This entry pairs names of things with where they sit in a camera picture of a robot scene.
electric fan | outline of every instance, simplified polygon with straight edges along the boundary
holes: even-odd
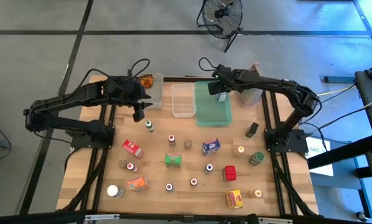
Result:
[[[201,13],[204,25],[198,23]],[[241,0],[204,0],[197,16],[197,25],[204,26],[209,33],[219,39],[228,39],[225,52],[235,40],[243,19],[243,4]]]

gray floor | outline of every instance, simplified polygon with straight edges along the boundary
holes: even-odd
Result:
[[[0,0],[0,29],[77,30],[86,3]],[[359,3],[372,25],[372,0]],[[200,4],[197,0],[95,0],[86,29],[196,30]],[[243,10],[244,30],[365,30],[352,2],[244,1]],[[72,35],[0,35],[0,128],[12,141],[12,152],[0,161],[0,215],[17,212],[40,141],[24,129],[22,110],[36,99],[57,94],[74,40]],[[91,67],[124,75],[144,57],[151,59],[148,72],[167,76],[209,76],[197,66],[202,56],[233,68],[248,68],[259,62],[267,77],[296,80],[317,93],[348,86],[324,84],[321,80],[326,75],[352,75],[372,66],[372,41],[368,37],[239,36],[227,54],[220,51],[223,44],[210,35],[84,36],[68,91]],[[352,89],[325,103],[312,122],[320,125],[361,106],[358,91]],[[61,115],[77,118],[79,112],[74,109]],[[364,112],[340,120],[323,133],[328,138],[351,141],[372,134]],[[55,136],[67,138],[61,131]],[[30,212],[54,211],[67,155],[68,145],[51,144]],[[372,203],[372,180],[365,180],[365,184]],[[315,186],[315,193],[322,215],[356,220],[354,213],[361,210],[357,190]]]

red box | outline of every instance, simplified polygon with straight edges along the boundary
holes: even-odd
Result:
[[[234,181],[237,179],[236,168],[234,166],[225,166],[222,170],[223,181]]]
[[[140,159],[143,155],[142,149],[128,139],[125,140],[123,148],[130,152],[131,154],[133,154],[134,156],[136,156],[138,159]]]

fan grille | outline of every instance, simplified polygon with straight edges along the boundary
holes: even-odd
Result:
[[[223,17],[215,16],[219,10],[224,11],[225,15]],[[229,39],[233,36],[239,29],[242,18],[243,4],[241,0],[205,1],[203,20],[208,31],[216,38]]]

wooden table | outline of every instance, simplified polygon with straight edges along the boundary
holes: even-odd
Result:
[[[92,76],[91,82],[102,80],[102,76]],[[260,102],[252,108],[243,108],[230,93],[231,112],[233,122],[225,128],[202,128],[196,125],[195,116],[191,118],[175,118],[171,111],[171,85],[164,82],[163,104],[160,110],[145,110],[146,118],[154,124],[154,132],[149,133],[144,122],[135,123],[132,118],[133,109],[120,107],[116,110],[114,125],[113,147],[109,150],[106,163],[104,181],[99,201],[99,212],[121,213],[166,213],[166,214],[194,214],[194,215],[257,215],[278,216],[276,188],[274,185],[273,169],[270,155],[266,152],[263,130],[265,119],[263,104]],[[277,96],[281,118],[284,120],[293,110],[286,97]],[[90,121],[98,119],[100,106],[83,108],[80,120]],[[251,138],[245,137],[252,122],[259,124],[258,131]],[[168,135],[176,137],[177,144],[171,147],[168,144]],[[218,138],[221,148],[216,154],[202,156],[202,143]],[[129,139],[138,144],[144,151],[141,159],[123,149],[122,143]],[[183,141],[191,139],[193,146],[190,150],[184,149]],[[244,146],[245,152],[241,157],[234,157],[233,150]],[[255,152],[265,154],[264,162],[252,166],[248,158]],[[166,168],[164,157],[166,153],[182,155],[181,169]],[[69,160],[67,171],[59,195],[57,208],[66,206],[85,182],[91,149],[81,149]],[[314,212],[318,212],[312,182],[310,180],[307,163],[298,154],[289,153],[289,166],[292,183],[302,199]],[[118,167],[118,161],[125,159],[135,163],[139,170],[132,173]],[[213,164],[211,174],[204,173],[204,167]],[[236,167],[237,180],[223,182],[222,168],[226,165]],[[150,187],[141,192],[128,190],[126,181],[144,176],[148,179]],[[195,177],[198,185],[191,187],[189,180]],[[166,183],[173,183],[174,191],[166,192]],[[107,195],[106,189],[114,184],[126,190],[122,198],[113,198]],[[244,207],[230,209],[226,205],[225,192],[240,189]],[[259,189],[262,198],[249,198],[249,190]],[[91,208],[94,186],[91,188],[88,208]],[[289,211],[287,191],[283,186],[284,203]]]

